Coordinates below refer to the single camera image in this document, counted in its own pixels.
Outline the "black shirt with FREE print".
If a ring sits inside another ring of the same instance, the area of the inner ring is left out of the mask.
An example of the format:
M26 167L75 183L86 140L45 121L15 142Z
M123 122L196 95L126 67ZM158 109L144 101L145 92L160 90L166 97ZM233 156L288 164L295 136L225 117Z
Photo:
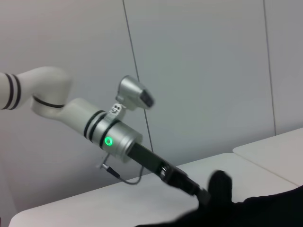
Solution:
M293 190L232 202L232 178L215 171L208 183L211 200L176 220L135 227L303 227L303 185Z

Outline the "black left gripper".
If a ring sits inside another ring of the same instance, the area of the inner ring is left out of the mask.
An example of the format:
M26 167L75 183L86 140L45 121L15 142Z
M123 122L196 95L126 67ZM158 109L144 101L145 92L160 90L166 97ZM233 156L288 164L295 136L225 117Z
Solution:
M152 153L144 146L135 143L129 151L129 157L157 175L163 182L196 196L200 204L208 204L211 195L199 184L190 179L183 171Z

